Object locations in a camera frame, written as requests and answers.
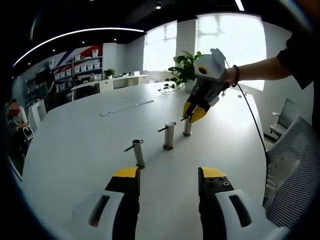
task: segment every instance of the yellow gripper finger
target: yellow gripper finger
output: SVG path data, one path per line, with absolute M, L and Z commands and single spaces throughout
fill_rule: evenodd
M 204 110 L 202 107 L 196 107 L 191 118 L 190 123 L 193 124 L 199 119 L 202 119 L 207 114 L 206 110 Z

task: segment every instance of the chair backrest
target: chair backrest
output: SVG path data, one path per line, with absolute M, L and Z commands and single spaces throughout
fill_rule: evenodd
M 279 115 L 277 123 L 281 126 L 284 126 L 287 129 L 298 115 L 299 109 L 297 105 L 295 104 L 295 102 L 287 98 L 285 100 L 283 109 Z
M 263 199 L 266 217 L 291 228 L 306 210 L 320 181 L 320 137 L 301 117 L 266 152 Z
M 47 111 L 44 100 L 40 100 L 29 107 L 28 123 L 34 133 L 38 130 L 42 120 L 46 116 Z

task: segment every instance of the green plant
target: green plant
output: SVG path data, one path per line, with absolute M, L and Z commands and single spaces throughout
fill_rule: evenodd
M 176 66 L 168 68 L 173 77 L 164 80 L 166 82 L 174 82 L 175 84 L 169 85 L 166 83 L 163 88 L 164 90 L 169 88 L 174 89 L 181 84 L 185 84 L 188 80 L 194 81 L 197 78 L 194 61 L 202 56 L 201 52 L 198 51 L 195 56 L 193 56 L 190 52 L 183 52 L 184 55 L 175 56 L 173 58 Z
M 108 68 L 107 70 L 103 71 L 105 77 L 114 76 L 116 73 L 116 70 L 113 68 Z

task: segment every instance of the office chair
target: office chair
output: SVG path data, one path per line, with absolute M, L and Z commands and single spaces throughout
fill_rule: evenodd
M 266 152 L 263 207 L 269 221 L 292 228 L 320 182 L 320 137 L 301 117 Z
M 275 133 L 278 137 L 281 137 L 299 115 L 299 111 L 296 104 L 287 98 L 281 113 L 273 112 L 272 115 L 278 116 L 278 119 L 276 124 L 270 126 L 270 133 Z

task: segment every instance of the metal cylinder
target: metal cylinder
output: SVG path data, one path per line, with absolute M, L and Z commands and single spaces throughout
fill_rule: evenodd
M 164 131 L 164 145 L 165 150 L 172 150 L 174 148 L 174 131 L 176 123 L 174 121 L 169 121 L 165 123 Z
M 132 145 L 130 147 L 128 147 L 126 150 L 124 150 L 125 152 L 128 152 L 130 149 L 133 149 L 135 160 L 136 160 L 136 165 L 140 169 L 144 169 L 146 166 L 145 161 L 144 161 L 144 157 L 142 155 L 142 150 L 141 150 L 141 144 L 143 144 L 143 143 L 144 143 L 143 140 L 135 139 L 132 141 Z
M 192 124 L 190 123 L 190 118 L 191 118 L 191 116 L 188 116 L 187 119 L 184 120 L 183 135 L 186 137 L 189 137 L 191 135 Z

